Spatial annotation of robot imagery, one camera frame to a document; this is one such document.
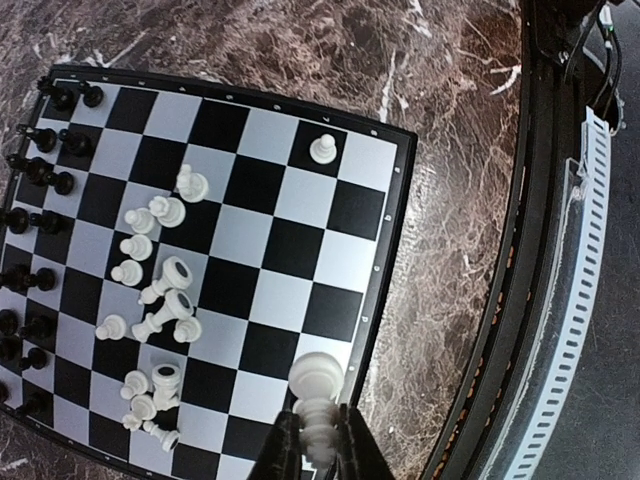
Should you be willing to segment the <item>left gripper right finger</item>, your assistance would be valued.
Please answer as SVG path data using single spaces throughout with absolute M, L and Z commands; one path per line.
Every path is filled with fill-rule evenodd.
M 355 406 L 339 406 L 337 432 L 338 479 L 394 480 L 371 431 Z

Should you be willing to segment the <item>black grey chess board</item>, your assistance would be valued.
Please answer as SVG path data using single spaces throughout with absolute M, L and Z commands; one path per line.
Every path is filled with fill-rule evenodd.
M 40 92 L 32 127 L 89 136 L 93 157 L 62 144 L 42 153 L 23 137 L 15 154 L 42 157 L 73 175 L 61 196 L 14 171 L 2 210 L 50 210 L 65 225 L 15 235 L 1 225 L 1 272 L 24 263 L 56 273 L 50 291 L 1 286 L 1 311 L 23 327 L 48 318 L 46 337 L 1 333 L 1 409 L 43 436 L 141 479 L 244 479 L 277 414 L 297 398 L 292 364 L 325 352 L 341 365 L 337 402 L 357 400 L 385 304 L 398 249 L 417 136 L 367 118 L 273 94 L 148 72 L 54 66 L 49 76 L 75 90 L 86 80 L 104 91 L 89 108 L 77 96 L 59 112 Z M 314 162 L 312 142 L 335 138 L 337 156 Z M 111 269 L 135 232 L 129 210 L 156 196 L 177 198 L 184 164 L 209 192 L 185 202 L 177 227 L 155 224 L 142 280 L 125 286 Z M 178 343 L 175 321 L 141 343 L 131 327 L 163 305 L 140 305 L 141 290 L 164 260 L 182 259 L 193 283 L 186 294 L 202 327 Z M 46 365 L 22 370 L 35 349 Z M 180 368 L 177 407 L 154 422 L 180 432 L 166 452 L 122 418 L 125 375 Z

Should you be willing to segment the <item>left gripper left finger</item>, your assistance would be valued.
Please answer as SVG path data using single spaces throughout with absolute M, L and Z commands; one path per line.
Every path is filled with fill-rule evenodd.
M 301 420 L 282 410 L 266 437 L 248 479 L 298 480 L 302 471 Z

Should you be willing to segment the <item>white pawn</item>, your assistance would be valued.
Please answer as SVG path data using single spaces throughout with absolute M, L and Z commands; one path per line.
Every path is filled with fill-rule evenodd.
M 337 156 L 335 138 L 330 134 L 323 134 L 315 139 L 309 147 L 311 159 L 321 165 L 333 162 Z

